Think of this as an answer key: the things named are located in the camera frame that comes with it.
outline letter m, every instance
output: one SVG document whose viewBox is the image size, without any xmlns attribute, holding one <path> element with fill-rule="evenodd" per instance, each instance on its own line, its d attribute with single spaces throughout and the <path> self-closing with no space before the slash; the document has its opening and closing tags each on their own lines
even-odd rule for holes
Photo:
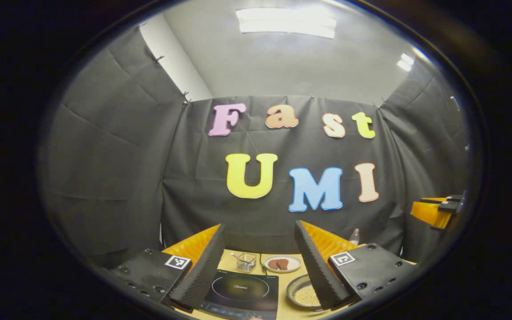
<svg viewBox="0 0 512 320">
<path fill-rule="evenodd" d="M 339 197 L 339 177 L 343 174 L 340 168 L 327 168 L 319 180 L 319 184 L 315 183 L 311 172 L 306 168 L 295 168 L 290 170 L 290 176 L 293 177 L 293 203 L 289 209 L 293 212 L 301 212 L 307 210 L 303 198 L 307 197 L 307 201 L 313 210 L 319 207 L 319 202 L 324 196 L 321 209 L 333 210 L 343 207 Z"/>
</svg>

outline black fabric wall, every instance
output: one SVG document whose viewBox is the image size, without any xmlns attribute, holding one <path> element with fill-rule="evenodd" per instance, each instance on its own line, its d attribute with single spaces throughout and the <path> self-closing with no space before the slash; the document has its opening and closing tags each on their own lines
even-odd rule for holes
<svg viewBox="0 0 512 320">
<path fill-rule="evenodd" d="M 51 213 L 82 253 L 115 264 L 132 251 L 167 245 L 225 223 L 229 247 L 294 253 L 295 220 L 342 237 L 361 229 L 361 242 L 376 242 L 419 261 L 439 235 L 408 214 L 423 196 L 463 192 L 467 132 L 445 81 L 416 63 L 379 109 L 309 96 L 229 97 L 183 105 L 167 73 L 152 63 L 139 31 L 128 31 L 77 75 L 57 106 L 44 140 L 44 190 Z M 245 103 L 246 113 L 229 136 L 208 136 L 217 104 Z M 268 108 L 289 104 L 295 128 L 270 129 Z M 331 138 L 321 117 L 336 113 L 347 135 Z M 374 139 L 359 135 L 351 117 L 372 118 Z M 241 199 L 226 187 L 231 153 L 251 156 L 246 183 L 258 184 L 256 155 L 274 153 L 272 190 Z M 358 200 L 356 164 L 376 165 L 380 198 Z M 329 167 L 342 168 L 341 209 L 291 212 L 292 168 L 308 168 L 319 181 Z"/>
<path fill-rule="evenodd" d="M 183 100 L 151 57 L 134 30 L 97 53 L 43 142 L 51 213 L 83 254 L 106 262 L 159 246 L 157 185 Z"/>
</svg>

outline white ceiling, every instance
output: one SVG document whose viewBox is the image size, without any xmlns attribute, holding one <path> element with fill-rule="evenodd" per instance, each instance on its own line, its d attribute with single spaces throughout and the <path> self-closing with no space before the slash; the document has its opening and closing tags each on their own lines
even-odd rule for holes
<svg viewBox="0 0 512 320">
<path fill-rule="evenodd" d="M 335 38 L 241 34 L 239 8 L 322 7 Z M 412 45 L 377 18 L 321 0 L 189 0 L 163 13 L 214 97 L 309 95 L 377 105 L 407 72 L 396 65 Z"/>
</svg>

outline induction cooktop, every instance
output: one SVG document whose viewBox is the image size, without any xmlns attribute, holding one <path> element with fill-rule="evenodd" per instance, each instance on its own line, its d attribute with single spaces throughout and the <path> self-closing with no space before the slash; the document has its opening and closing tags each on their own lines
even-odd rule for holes
<svg viewBox="0 0 512 320">
<path fill-rule="evenodd" d="M 276 320 L 278 276 L 217 270 L 201 310 L 235 320 Z"/>
</svg>

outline wooden tabletop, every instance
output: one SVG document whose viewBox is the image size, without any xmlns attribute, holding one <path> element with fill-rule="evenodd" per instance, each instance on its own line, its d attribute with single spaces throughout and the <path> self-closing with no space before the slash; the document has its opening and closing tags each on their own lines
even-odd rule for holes
<svg viewBox="0 0 512 320">
<path fill-rule="evenodd" d="M 239 255 L 240 253 L 243 253 L 242 251 L 234 251 L 225 249 L 224 253 L 222 253 L 221 261 L 219 263 L 219 269 L 225 270 L 225 271 L 234 271 L 236 272 L 236 258 L 231 256 L 230 253 L 235 253 L 236 255 Z M 251 275 L 264 275 L 264 271 L 262 271 L 262 268 L 259 264 L 260 254 L 254 253 L 256 255 L 256 268 L 250 273 Z M 275 255 L 269 255 L 266 253 L 262 253 L 262 263 L 264 263 L 264 260 L 268 257 L 275 256 Z M 285 255 L 285 256 L 293 256 L 297 257 L 299 260 L 301 260 L 301 267 L 293 272 L 288 273 L 275 273 L 273 271 L 268 270 L 269 276 L 278 276 L 279 278 L 279 290 L 278 290 L 278 314 L 276 316 L 277 319 L 319 319 L 323 318 L 324 316 L 328 316 L 329 314 L 333 314 L 335 312 L 338 312 L 339 310 L 331 311 L 331 310 L 325 310 L 321 312 L 313 312 L 309 310 L 308 308 L 302 308 L 300 306 L 296 306 L 296 304 L 293 304 L 290 301 L 290 298 L 288 298 L 286 294 L 286 288 L 288 284 L 295 278 L 303 275 L 307 275 L 307 269 L 305 269 L 305 264 L 303 263 L 303 258 L 301 255 Z M 193 310 L 193 313 L 187 313 L 183 312 L 181 310 L 177 310 L 179 312 L 182 312 L 183 314 L 186 314 L 188 316 L 192 316 L 193 318 L 197 318 L 200 320 L 222 320 L 220 316 L 216 316 L 214 314 L 203 312 L 200 310 Z"/>
</svg>

